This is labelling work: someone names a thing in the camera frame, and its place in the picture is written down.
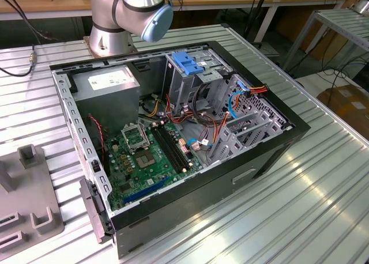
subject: yellow cable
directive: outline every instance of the yellow cable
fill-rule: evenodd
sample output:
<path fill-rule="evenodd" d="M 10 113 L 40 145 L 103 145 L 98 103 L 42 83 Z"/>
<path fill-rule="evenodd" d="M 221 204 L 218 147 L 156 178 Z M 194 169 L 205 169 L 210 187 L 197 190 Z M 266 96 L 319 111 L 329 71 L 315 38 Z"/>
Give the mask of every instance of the yellow cable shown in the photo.
<path fill-rule="evenodd" d="M 158 107 L 159 107 L 159 100 L 156 100 L 156 104 L 155 104 L 154 110 L 149 115 L 147 115 L 147 117 L 154 116 L 156 114 L 156 112 L 157 112 Z"/>
<path fill-rule="evenodd" d="M 261 87 L 248 87 L 249 89 L 262 89 L 262 88 L 264 88 L 265 87 L 265 85 L 263 85 L 263 86 L 261 86 Z"/>

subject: table leg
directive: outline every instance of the table leg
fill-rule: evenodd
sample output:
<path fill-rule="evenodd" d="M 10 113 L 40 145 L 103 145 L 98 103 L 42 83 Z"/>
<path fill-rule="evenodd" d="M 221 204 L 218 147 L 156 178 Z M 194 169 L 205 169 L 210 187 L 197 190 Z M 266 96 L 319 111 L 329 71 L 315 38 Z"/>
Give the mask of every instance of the table leg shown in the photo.
<path fill-rule="evenodd" d="M 278 6 L 271 6 L 268 9 L 268 12 L 266 13 L 266 16 L 263 20 L 263 23 L 261 24 L 261 27 L 258 31 L 258 34 L 256 35 L 254 42 L 261 42 L 261 40 L 263 40 L 264 35 L 266 31 L 268 30 L 270 22 L 272 22 L 272 19 L 274 15 L 276 14 L 277 9 L 278 9 Z"/>
<path fill-rule="evenodd" d="M 305 26 L 303 27 L 302 31 L 300 32 L 298 38 L 296 38 L 294 44 L 292 45 L 291 49 L 289 49 L 286 61 L 283 64 L 282 69 L 286 71 L 286 68 L 288 67 L 291 60 L 294 58 L 297 50 L 300 48 L 300 45 L 302 41 L 304 40 L 306 34 L 308 33 L 309 29 L 311 28 L 312 24 L 315 21 L 315 11 L 312 12 L 309 19 L 307 20 Z"/>
<path fill-rule="evenodd" d="M 341 9 L 343 4 L 344 1 L 337 2 L 336 5 L 334 6 L 334 9 Z M 320 38 L 323 36 L 326 30 L 327 26 L 322 25 L 317 35 L 315 35 L 314 39 L 311 41 L 305 52 L 309 52 L 312 48 L 314 48 L 314 46 L 319 42 Z"/>

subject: green motherboard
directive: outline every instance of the green motherboard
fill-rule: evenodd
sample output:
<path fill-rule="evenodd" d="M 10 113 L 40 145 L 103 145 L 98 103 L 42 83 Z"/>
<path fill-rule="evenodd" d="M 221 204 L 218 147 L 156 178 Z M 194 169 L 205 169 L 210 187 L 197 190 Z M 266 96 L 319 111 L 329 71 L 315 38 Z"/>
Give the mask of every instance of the green motherboard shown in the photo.
<path fill-rule="evenodd" d="M 158 135 L 158 132 L 157 129 L 147 127 L 145 133 L 149 146 L 138 148 L 135 152 L 130 150 L 130 146 L 139 142 L 145 143 L 145 137 L 140 135 L 138 128 L 126 131 L 124 136 L 120 134 L 106 141 L 110 164 L 108 178 L 112 185 L 109 195 L 112 210 L 120 209 L 129 202 L 202 169 L 202 164 L 195 154 L 190 152 L 188 146 L 183 146 L 183 139 L 174 124 L 166 123 L 160 129 L 161 135 Z M 173 158 L 173 147 L 170 150 L 169 143 L 178 149 L 176 158 Z M 187 169 L 182 166 L 179 168 L 176 162 L 178 159 L 187 162 Z"/>

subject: slotted metal table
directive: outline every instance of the slotted metal table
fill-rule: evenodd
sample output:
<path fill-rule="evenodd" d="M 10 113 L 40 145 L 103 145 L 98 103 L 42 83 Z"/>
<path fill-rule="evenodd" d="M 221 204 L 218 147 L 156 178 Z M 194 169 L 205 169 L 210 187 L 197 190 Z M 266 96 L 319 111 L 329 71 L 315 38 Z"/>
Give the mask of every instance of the slotted metal table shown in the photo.
<path fill-rule="evenodd" d="M 288 68 L 288 65 L 291 60 L 293 60 L 296 51 L 301 46 L 306 34 L 309 32 L 315 21 L 321 22 L 323 27 L 319 30 L 319 34 L 317 34 L 315 39 L 311 42 L 307 51 L 314 48 L 328 28 L 336 31 L 353 43 L 347 53 L 347 57 L 344 59 L 349 57 L 356 46 L 369 51 L 369 17 L 365 17 L 351 9 L 316 10 L 313 11 L 299 36 L 296 38 L 293 46 L 289 50 L 286 61 L 283 64 L 283 70 Z"/>
<path fill-rule="evenodd" d="M 124 263 L 364 263 L 369 257 L 368 141 L 230 28 L 176 29 L 140 50 L 216 40 L 300 115 L 311 130 L 265 175 L 163 236 Z M 28 77 L 0 74 L 0 154 L 33 143 L 45 151 L 65 230 L 8 263 L 118 263 L 99 245 L 80 192 L 84 176 L 48 66 L 90 59 L 83 41 L 37 46 Z M 30 47 L 0 51 L 0 66 L 28 68 Z"/>

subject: cable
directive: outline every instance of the cable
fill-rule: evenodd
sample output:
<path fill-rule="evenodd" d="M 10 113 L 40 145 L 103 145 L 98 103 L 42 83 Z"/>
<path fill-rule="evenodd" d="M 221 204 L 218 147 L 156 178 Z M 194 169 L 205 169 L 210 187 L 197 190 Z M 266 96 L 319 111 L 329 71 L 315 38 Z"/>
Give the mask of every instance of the cable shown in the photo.
<path fill-rule="evenodd" d="M 147 115 L 148 117 L 151 118 L 151 117 L 154 117 L 156 115 L 157 110 L 158 110 L 158 106 L 159 106 L 159 102 L 160 102 L 160 100 L 157 99 L 156 100 L 156 104 L 155 104 L 155 108 L 154 108 L 154 110 L 149 115 Z"/>
<path fill-rule="evenodd" d="M 342 49 L 346 46 L 347 42 L 348 42 L 348 40 L 346 40 L 346 42 L 342 45 L 342 47 L 334 54 L 333 57 L 331 57 L 330 61 L 328 61 L 324 66 L 323 66 L 323 59 L 322 59 L 322 70 L 325 69 L 328 66 L 328 64 L 342 51 Z"/>
<path fill-rule="evenodd" d="M 261 7 L 263 5 L 265 0 L 259 0 L 258 6 L 256 7 L 256 11 L 255 14 L 251 14 L 251 18 L 250 18 L 250 26 L 245 30 L 245 32 L 243 33 L 243 37 L 245 39 L 247 39 L 248 35 L 250 34 L 252 25 L 254 25 L 255 20 L 257 18 L 257 16 L 260 14 L 261 12 Z"/>
<path fill-rule="evenodd" d="M 251 14 L 253 12 L 254 4 L 255 4 L 255 0 L 253 0 L 253 4 L 251 5 L 250 14 L 248 15 L 247 21 L 246 21 L 246 23 L 244 23 L 243 32 L 245 32 L 246 29 L 248 27 L 250 27 L 250 17 L 251 17 Z"/>
<path fill-rule="evenodd" d="M 18 2 L 16 0 L 13 0 L 14 4 L 16 6 L 14 6 L 9 0 L 4 0 L 8 5 L 10 5 L 21 17 L 22 19 L 26 22 L 27 26 L 31 29 L 32 33 L 35 35 L 39 35 L 40 37 L 47 39 L 47 40 L 55 40 L 55 41 L 61 41 L 59 39 L 53 38 L 53 37 L 48 37 L 46 35 L 44 35 L 42 32 L 38 31 L 34 26 L 31 25 L 31 23 L 29 22 L 27 16 L 25 15 L 24 11 L 22 10 L 21 6 L 18 4 Z M 37 42 L 39 44 L 41 44 L 40 40 L 38 37 L 36 37 Z"/>
<path fill-rule="evenodd" d="M 1 67 L 0 67 L 0 71 L 10 76 L 13 76 L 13 77 L 25 77 L 25 76 L 28 76 L 32 72 L 33 68 L 36 66 L 36 62 L 37 62 L 37 54 L 36 54 L 35 46 L 32 46 L 32 52 L 29 55 L 29 69 L 27 72 L 23 74 L 14 74 L 9 71 L 6 71 L 5 69 Z"/>
<path fill-rule="evenodd" d="M 355 60 L 357 60 L 357 59 L 359 59 L 359 58 L 362 58 L 364 55 L 366 55 L 366 54 L 368 54 L 368 53 L 369 53 L 369 52 L 365 52 L 365 53 L 363 53 L 363 54 L 361 54 L 361 55 L 359 55 L 359 56 L 357 56 L 357 57 L 355 57 L 355 58 L 351 59 L 349 62 L 347 62 L 347 63 L 346 63 L 346 64 L 345 64 L 341 69 L 340 69 L 340 72 L 339 72 L 339 73 L 342 73 L 342 71 L 345 69 L 345 67 L 346 67 L 346 66 L 348 66 L 351 62 L 353 62 L 353 61 L 355 61 Z M 331 101 L 331 99 L 332 99 L 333 87 L 334 87 L 334 84 L 336 83 L 336 80 L 337 80 L 337 78 L 338 78 L 339 73 L 336 75 L 336 77 L 334 78 L 334 81 L 332 82 L 332 87 L 331 87 L 330 92 L 329 92 L 329 98 L 328 98 L 328 102 L 327 102 L 327 107 L 329 107 L 330 101 Z"/>
<path fill-rule="evenodd" d="M 231 94 L 231 96 L 229 97 L 228 99 L 228 110 L 229 110 L 229 113 L 232 115 L 233 118 L 237 118 L 236 114 L 234 113 L 233 109 L 232 109 L 232 98 L 233 96 L 237 95 L 237 94 L 244 94 L 244 92 L 235 92 L 233 94 Z"/>
<path fill-rule="evenodd" d="M 316 49 L 316 47 L 321 43 L 321 41 L 323 40 L 323 38 L 326 36 L 326 34 L 330 31 L 330 29 L 328 29 L 327 31 L 325 31 L 322 35 L 322 37 L 318 40 L 318 42 L 315 44 L 315 46 L 309 51 L 307 52 L 304 57 L 298 62 L 296 63 L 291 69 L 286 70 L 287 73 L 290 73 L 293 69 L 297 68 L 300 66 L 300 64 Z"/>
<path fill-rule="evenodd" d="M 28 22 L 28 20 L 25 20 L 22 13 L 9 1 L 9 0 L 4 0 L 8 5 L 10 5 L 18 14 L 20 17 L 23 18 L 23 20 L 25 21 L 25 23 L 27 24 L 27 26 L 29 27 L 29 29 L 31 30 L 31 32 L 33 33 L 33 35 L 35 36 L 36 40 L 37 40 L 37 43 L 39 45 L 41 45 L 41 41 L 37 35 L 37 33 L 33 30 L 33 27 L 32 25 Z"/>
<path fill-rule="evenodd" d="M 97 126 L 97 129 L 99 130 L 100 139 L 101 139 L 101 151 L 103 153 L 102 159 L 103 159 L 103 162 L 104 162 L 104 155 L 105 155 L 104 136 L 103 136 L 103 131 L 102 131 L 101 125 L 100 125 L 100 123 L 92 115 L 88 115 L 88 117 L 95 122 L 95 124 Z"/>

